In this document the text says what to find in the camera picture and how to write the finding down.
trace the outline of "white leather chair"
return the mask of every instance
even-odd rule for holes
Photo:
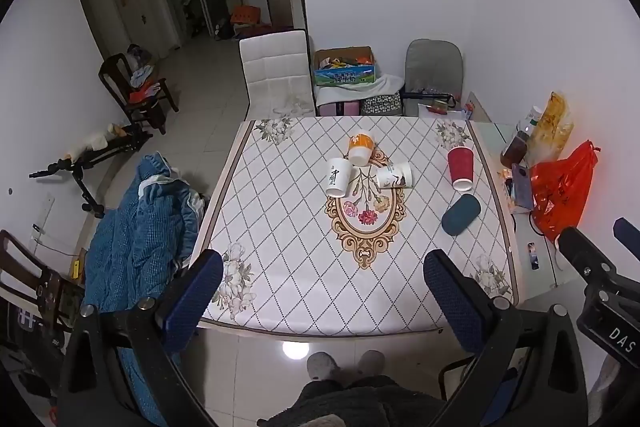
[[[316,115],[304,31],[243,39],[240,57],[249,92],[247,120]]]

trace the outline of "plastic bag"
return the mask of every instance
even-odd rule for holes
[[[530,170],[535,200],[533,221],[554,241],[566,227],[577,227],[589,196],[593,168],[598,163],[591,141],[581,144],[569,158],[534,165]]]
[[[565,97],[552,92],[537,126],[527,142],[527,163],[557,160],[574,129],[574,120]]]

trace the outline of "pink box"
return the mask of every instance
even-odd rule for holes
[[[335,116],[337,114],[335,110],[335,103],[325,103],[318,107],[320,111],[320,116]]]
[[[344,115],[345,116],[360,115],[360,100],[355,100],[354,102],[344,102]]]

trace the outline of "paper cup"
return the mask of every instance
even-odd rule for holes
[[[378,169],[376,181],[379,188],[411,187],[413,179],[409,163],[386,165]]]
[[[458,192],[474,186],[474,152],[469,147],[455,147],[447,154],[451,184]]]
[[[356,167],[366,167],[375,146],[371,131],[358,129],[349,140],[349,161]]]
[[[344,158],[332,158],[327,163],[326,188],[324,193],[332,198],[343,198],[351,180],[351,162]]]

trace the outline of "bottle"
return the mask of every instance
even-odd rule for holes
[[[514,163],[520,163],[527,153],[527,141],[533,134],[542,116],[542,111],[536,106],[532,107],[527,118],[516,124],[516,132],[509,144],[500,154],[500,163],[511,169]]]

